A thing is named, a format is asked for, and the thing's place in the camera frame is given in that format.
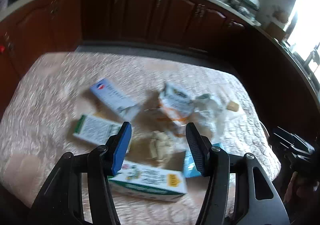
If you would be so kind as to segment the person's right hand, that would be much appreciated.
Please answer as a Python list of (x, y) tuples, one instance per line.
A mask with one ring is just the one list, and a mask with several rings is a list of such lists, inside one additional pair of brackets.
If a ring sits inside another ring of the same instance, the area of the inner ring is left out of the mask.
[(283, 204), (290, 219), (296, 217), (311, 203), (318, 188), (319, 181), (304, 177), (297, 171), (293, 172), (283, 197)]

